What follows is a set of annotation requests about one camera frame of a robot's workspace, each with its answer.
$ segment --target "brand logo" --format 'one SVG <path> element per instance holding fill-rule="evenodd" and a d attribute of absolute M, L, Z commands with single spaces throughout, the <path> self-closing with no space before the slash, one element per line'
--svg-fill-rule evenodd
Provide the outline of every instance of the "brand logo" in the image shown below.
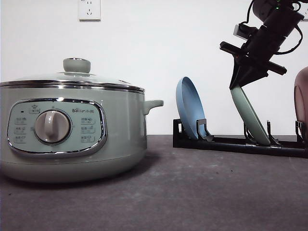
<path fill-rule="evenodd" d="M 80 109 L 80 108 L 73 108 L 72 112 L 80 112 L 80 113 L 94 113 L 94 110 L 89 109 Z"/>

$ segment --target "button icon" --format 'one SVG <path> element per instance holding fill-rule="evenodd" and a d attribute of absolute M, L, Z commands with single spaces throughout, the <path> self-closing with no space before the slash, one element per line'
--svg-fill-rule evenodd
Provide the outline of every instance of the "button icon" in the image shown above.
<path fill-rule="evenodd" d="M 94 142 L 95 137 L 88 135 L 88 136 L 81 136 L 81 142 L 82 143 L 90 143 L 90 142 Z"/>
<path fill-rule="evenodd" d="M 26 136 L 15 136 L 15 143 L 26 143 Z"/>
<path fill-rule="evenodd" d="M 93 125 L 81 127 L 81 134 L 89 134 L 89 133 L 95 133 L 95 127 L 93 127 Z"/>
<path fill-rule="evenodd" d="M 23 117 L 23 118 L 16 118 L 15 119 L 15 124 L 16 125 L 24 125 L 27 124 L 27 118 Z"/>
<path fill-rule="evenodd" d="M 91 117 L 84 117 L 81 118 L 81 124 L 95 124 L 95 119 L 91 118 Z"/>
<path fill-rule="evenodd" d="M 14 134 L 26 134 L 26 127 L 15 127 Z"/>
<path fill-rule="evenodd" d="M 34 104 L 29 109 L 29 113 L 30 114 L 38 114 L 38 113 L 40 113 L 40 108 L 38 108 L 38 105 Z"/>

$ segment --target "dish rack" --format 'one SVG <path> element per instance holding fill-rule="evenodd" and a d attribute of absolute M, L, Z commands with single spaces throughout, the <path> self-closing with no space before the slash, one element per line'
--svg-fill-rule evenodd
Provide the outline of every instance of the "dish rack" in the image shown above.
<path fill-rule="evenodd" d="M 275 139 L 271 135 L 270 122 L 267 121 L 270 146 L 258 144 L 250 134 L 245 124 L 244 138 L 211 135 L 206 127 L 206 119 L 197 120 L 196 126 L 198 140 L 193 140 L 186 134 L 181 119 L 174 119 L 173 147 L 308 158 L 308 144 L 305 142 L 306 125 L 305 123 L 299 121 L 295 122 L 296 141 L 280 141 Z M 208 134 L 207 136 L 201 135 L 200 129 L 203 128 Z"/>

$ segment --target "wall outlet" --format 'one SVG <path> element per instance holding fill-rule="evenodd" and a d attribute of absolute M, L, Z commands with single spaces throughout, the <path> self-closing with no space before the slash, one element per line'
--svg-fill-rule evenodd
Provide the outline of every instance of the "wall outlet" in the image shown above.
<path fill-rule="evenodd" d="M 101 20 L 101 0 L 78 0 L 80 21 Z"/>
<path fill-rule="evenodd" d="M 294 7 L 294 10 L 297 11 L 299 5 L 294 3 L 293 7 Z M 298 12 L 304 15 L 305 18 L 303 19 L 303 21 L 308 21 L 308 4 L 301 3 L 301 8 L 299 9 Z"/>

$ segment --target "mint green appliance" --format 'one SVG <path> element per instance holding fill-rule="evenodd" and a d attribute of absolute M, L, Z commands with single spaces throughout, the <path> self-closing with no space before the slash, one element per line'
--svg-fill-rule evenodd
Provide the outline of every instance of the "mint green appliance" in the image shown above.
<path fill-rule="evenodd" d="M 103 178 L 136 165 L 146 119 L 162 100 L 144 89 L 64 60 L 65 72 L 2 82 L 0 170 L 17 180 L 58 183 Z"/>

